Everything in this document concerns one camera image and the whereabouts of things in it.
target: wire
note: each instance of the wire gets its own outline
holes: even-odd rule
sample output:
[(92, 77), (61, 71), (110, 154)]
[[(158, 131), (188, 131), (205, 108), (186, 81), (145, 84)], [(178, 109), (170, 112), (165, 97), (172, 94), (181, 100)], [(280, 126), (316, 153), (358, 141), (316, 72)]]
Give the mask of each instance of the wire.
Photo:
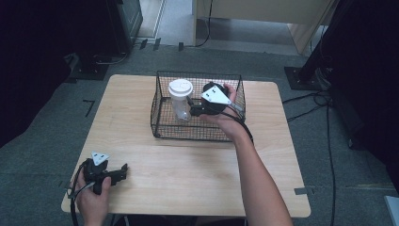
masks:
[(95, 182), (91, 182), (91, 183), (85, 185), (84, 187), (80, 188), (80, 189), (76, 192), (76, 194), (74, 195), (74, 197), (76, 198), (77, 195), (79, 195), (79, 193), (80, 193), (81, 191), (83, 191), (83, 190), (85, 190), (85, 189), (87, 189), (87, 188), (89, 188), (89, 187), (91, 187), (91, 186), (94, 186), (94, 184), (95, 184)]
[(308, 114), (311, 113), (312, 111), (318, 110), (318, 109), (320, 109), (320, 108), (322, 108), (322, 107), (324, 107), (324, 106), (318, 105), (318, 106), (312, 108), (311, 110), (309, 110), (309, 111), (307, 111), (307, 112), (305, 112), (305, 113), (302, 113), (302, 114), (299, 114), (299, 115), (297, 115), (297, 116), (293, 116), (293, 117), (287, 119), (287, 121), (288, 121), (288, 122), (294, 121), (294, 120), (296, 120), (297, 118), (300, 118), (300, 117), (302, 117), (302, 116), (304, 116), (304, 115), (308, 115)]
[(233, 116), (233, 115), (231, 115), (231, 114), (228, 114), (228, 113), (226, 113), (226, 112), (224, 112), (224, 111), (215, 110), (215, 109), (211, 108), (210, 106), (206, 106), (206, 107), (207, 107), (208, 109), (214, 111), (215, 113), (225, 115), (225, 116), (227, 116), (227, 117), (229, 117), (229, 118), (232, 118), (233, 120), (237, 121), (240, 125), (242, 125), (242, 126), (244, 127), (244, 129), (246, 130), (246, 132), (247, 132), (247, 134), (248, 134), (250, 140), (251, 140), (252, 143), (253, 143), (253, 135), (250, 133), (249, 128), (246, 126), (246, 124), (244, 123), (244, 121), (242, 120), (242, 118), (235, 117), (235, 116)]
[(242, 112), (238, 112), (237, 109), (235, 109), (234, 107), (231, 107), (230, 105), (228, 105), (227, 107), (228, 107), (229, 109), (231, 109), (232, 111), (234, 111), (234, 113), (237, 114), (238, 118), (239, 118), (241, 121), (244, 121), (244, 120), (243, 120), (244, 116), (243, 116)]
[[(329, 108), (331, 106), (332, 99), (331, 98), (328, 99), (326, 95), (321, 95), (320, 94), (321, 92), (322, 91), (315, 92), (315, 93), (310, 93), (310, 94), (307, 94), (307, 95), (304, 95), (304, 96), (295, 97), (295, 98), (286, 100), (283, 103), (286, 104), (286, 103), (289, 103), (289, 102), (292, 102), (292, 101), (296, 101), (296, 100), (300, 100), (300, 99), (312, 96), (314, 102), (317, 104), (316, 107), (314, 107), (313, 109), (309, 110), (308, 112), (305, 112), (305, 113), (299, 114), (297, 116), (291, 117), (287, 121), (293, 121), (293, 120), (295, 120), (295, 119), (297, 119), (297, 118), (299, 118), (301, 116), (304, 116), (304, 115), (307, 115), (307, 114), (311, 113), (314, 110), (320, 109), (320, 108), (322, 108), (324, 106), (327, 107), (327, 114), (326, 114), (326, 118), (327, 118), (327, 148), (328, 148), (328, 156), (329, 156), (329, 165), (330, 165), (330, 169), (331, 169), (331, 181), (332, 181), (331, 182), (332, 183), (332, 204), (331, 204), (330, 226), (333, 226), (334, 225), (334, 221), (335, 221), (335, 205), (336, 205), (336, 196), (337, 196), (337, 186), (336, 186), (336, 178), (335, 178), (335, 169), (334, 169), (334, 164), (333, 164), (333, 161), (332, 161), (331, 138), (330, 138), (330, 128), (329, 128), (330, 127), (329, 126)], [(325, 102), (324, 103), (319, 103), (317, 101), (317, 99), (316, 99), (317, 97), (322, 97), (325, 100)]]
[(334, 220), (335, 220), (335, 201), (336, 201), (336, 195), (337, 195), (337, 188), (336, 188), (336, 182), (335, 182), (334, 164), (332, 162), (331, 140), (330, 140), (330, 135), (329, 135), (329, 103), (330, 103), (330, 101), (327, 103), (327, 145), (328, 145), (329, 165), (331, 167), (331, 179), (332, 179), (332, 206), (331, 206), (330, 226), (333, 226)]
[(76, 197), (74, 196), (75, 193), (75, 189), (76, 189), (76, 184), (77, 184), (77, 179), (79, 177), (79, 173), (82, 170), (82, 168), (84, 167), (84, 164), (79, 166), (79, 169), (77, 170), (76, 174), (74, 175), (74, 179), (73, 179), (73, 185), (71, 187), (71, 194), (68, 194), (68, 198), (71, 199), (71, 217), (72, 217), (72, 222), (74, 226), (79, 226), (79, 223), (77, 221), (77, 217), (76, 217), (76, 209), (75, 209), (75, 200)]
[(195, 47), (201, 47), (203, 44), (206, 43), (206, 41), (209, 40), (209, 37), (211, 36), (211, 15), (212, 15), (212, 4), (214, 3), (214, 0), (211, 0), (211, 6), (209, 7), (209, 16), (208, 16), (208, 36), (206, 37), (206, 40), (199, 45), (196, 45)]

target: person's right hand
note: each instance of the person's right hand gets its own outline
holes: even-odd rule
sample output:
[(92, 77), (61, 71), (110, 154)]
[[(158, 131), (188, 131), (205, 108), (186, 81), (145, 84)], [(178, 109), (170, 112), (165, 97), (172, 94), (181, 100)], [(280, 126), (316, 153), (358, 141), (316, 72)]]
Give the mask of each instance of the person's right hand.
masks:
[[(237, 91), (229, 84), (224, 84), (224, 87), (229, 90), (229, 99), (232, 103), (235, 102), (235, 98), (237, 97)], [(226, 109), (223, 111), (229, 115), (232, 115), (234, 117), (237, 117), (237, 114), (230, 109), (229, 107), (226, 107)], [(237, 121), (234, 119), (225, 116), (223, 114), (218, 114), (218, 115), (206, 115), (202, 114), (199, 116), (201, 120), (208, 121), (215, 123), (219, 126), (219, 128), (226, 134), (226, 136), (234, 140), (236, 136), (241, 136), (243, 131), (245, 133), (245, 129), (241, 124), (239, 124)]]
[[(83, 172), (80, 171), (76, 190), (86, 185)], [(111, 178), (106, 177), (102, 184), (101, 195), (96, 195), (91, 189), (82, 190), (76, 197), (77, 207), (83, 216), (85, 226), (103, 225), (106, 215), (108, 214), (108, 193), (111, 187)]]

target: floor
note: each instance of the floor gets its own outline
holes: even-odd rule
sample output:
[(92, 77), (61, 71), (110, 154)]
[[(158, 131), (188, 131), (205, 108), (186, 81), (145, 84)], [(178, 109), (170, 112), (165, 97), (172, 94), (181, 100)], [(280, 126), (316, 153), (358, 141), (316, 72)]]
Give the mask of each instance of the floor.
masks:
[[(161, 44), (185, 46), (193, 43), (193, 15), (190, 0), (140, 0), (143, 24), (138, 41), (161, 39)], [(197, 21), (197, 44), (208, 35), (207, 18)], [(302, 54), (309, 56), (322, 36), (320, 27), (311, 45)], [(242, 20), (212, 19), (210, 39), (203, 45), (209, 49), (261, 52), (298, 56), (299, 53), (287, 24)]]

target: wire basket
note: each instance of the wire basket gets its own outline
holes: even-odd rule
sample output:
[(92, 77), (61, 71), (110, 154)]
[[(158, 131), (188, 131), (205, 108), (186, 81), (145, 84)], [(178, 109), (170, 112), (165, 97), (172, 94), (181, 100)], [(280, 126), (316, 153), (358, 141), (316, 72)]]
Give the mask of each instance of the wire basket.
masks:
[(156, 75), (156, 91), (152, 101), (151, 128), (153, 135), (158, 138), (170, 139), (230, 141), (216, 124), (202, 121), (199, 117), (191, 117), (189, 121), (176, 120), (168, 85), (171, 81), (181, 78), (192, 83), (194, 92), (191, 99), (194, 103), (200, 102), (202, 88), (207, 83), (212, 81), (222, 86), (224, 83), (230, 84), (237, 90), (235, 103), (241, 106), (243, 117), (245, 117), (246, 100), (241, 75), (160, 71)]

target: white tag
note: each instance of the white tag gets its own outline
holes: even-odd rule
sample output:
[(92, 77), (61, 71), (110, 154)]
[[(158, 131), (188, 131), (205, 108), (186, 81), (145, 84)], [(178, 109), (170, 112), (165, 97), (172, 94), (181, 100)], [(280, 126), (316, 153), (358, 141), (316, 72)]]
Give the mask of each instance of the white tag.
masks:
[(214, 86), (202, 93), (202, 98), (210, 103), (230, 105), (231, 101), (227, 96), (217, 87)]
[(94, 165), (97, 167), (98, 165), (102, 164), (106, 159), (108, 159), (109, 155), (105, 153), (91, 152), (91, 157), (93, 158)]

